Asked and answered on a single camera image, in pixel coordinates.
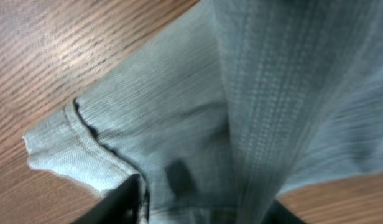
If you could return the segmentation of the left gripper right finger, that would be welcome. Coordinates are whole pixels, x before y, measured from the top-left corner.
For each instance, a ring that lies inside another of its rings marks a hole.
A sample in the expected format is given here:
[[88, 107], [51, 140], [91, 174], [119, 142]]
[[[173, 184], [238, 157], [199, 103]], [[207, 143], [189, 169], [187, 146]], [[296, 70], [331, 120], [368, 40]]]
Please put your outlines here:
[[262, 224], [307, 224], [296, 214], [288, 210], [278, 200], [274, 200], [266, 213]]

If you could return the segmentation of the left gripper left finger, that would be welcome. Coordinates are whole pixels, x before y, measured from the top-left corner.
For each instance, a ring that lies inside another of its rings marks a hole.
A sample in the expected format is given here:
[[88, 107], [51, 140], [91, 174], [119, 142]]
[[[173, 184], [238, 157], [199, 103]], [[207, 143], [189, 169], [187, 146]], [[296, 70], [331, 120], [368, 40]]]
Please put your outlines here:
[[136, 224], [139, 219], [140, 175], [130, 176], [72, 224]]

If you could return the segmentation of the light blue denim shorts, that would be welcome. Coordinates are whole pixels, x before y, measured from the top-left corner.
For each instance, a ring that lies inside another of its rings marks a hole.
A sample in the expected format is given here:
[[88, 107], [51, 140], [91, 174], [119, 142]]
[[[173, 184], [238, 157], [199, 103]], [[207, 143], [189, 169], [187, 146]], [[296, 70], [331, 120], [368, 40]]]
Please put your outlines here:
[[137, 223], [262, 223], [383, 171], [383, 1], [201, 1], [24, 142], [103, 198], [139, 174]]

